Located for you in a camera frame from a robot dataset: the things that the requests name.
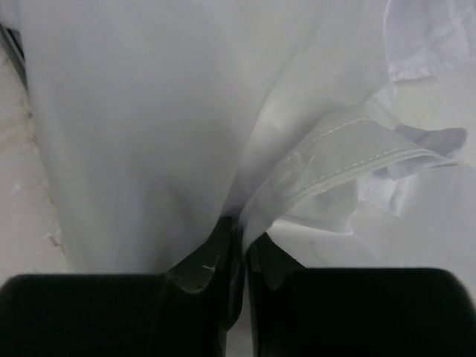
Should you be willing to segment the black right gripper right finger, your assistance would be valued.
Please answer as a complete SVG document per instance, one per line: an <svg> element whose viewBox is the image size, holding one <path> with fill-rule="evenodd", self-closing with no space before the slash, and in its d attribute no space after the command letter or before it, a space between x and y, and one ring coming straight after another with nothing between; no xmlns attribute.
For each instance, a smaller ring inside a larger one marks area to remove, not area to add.
<svg viewBox="0 0 476 357"><path fill-rule="evenodd" d="M438 268L307 268L268 235L247 253L256 356L473 356L475 307Z"/></svg>

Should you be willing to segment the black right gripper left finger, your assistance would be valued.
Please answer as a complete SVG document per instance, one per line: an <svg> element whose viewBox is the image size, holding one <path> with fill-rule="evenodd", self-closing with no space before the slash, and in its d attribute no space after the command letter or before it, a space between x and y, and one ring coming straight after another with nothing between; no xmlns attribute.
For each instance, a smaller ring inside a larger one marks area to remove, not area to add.
<svg viewBox="0 0 476 357"><path fill-rule="evenodd" d="M3 356L223 356L234 221L162 274L21 274L1 287Z"/></svg>

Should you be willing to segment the white shirt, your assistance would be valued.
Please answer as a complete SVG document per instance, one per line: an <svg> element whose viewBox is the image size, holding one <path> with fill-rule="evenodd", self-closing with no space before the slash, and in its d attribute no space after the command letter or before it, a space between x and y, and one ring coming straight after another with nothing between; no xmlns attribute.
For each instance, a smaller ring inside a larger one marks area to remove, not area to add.
<svg viewBox="0 0 476 357"><path fill-rule="evenodd" d="M473 1L3 1L70 264L152 272L234 218L239 252L400 217L462 128L396 83L475 63Z"/></svg>

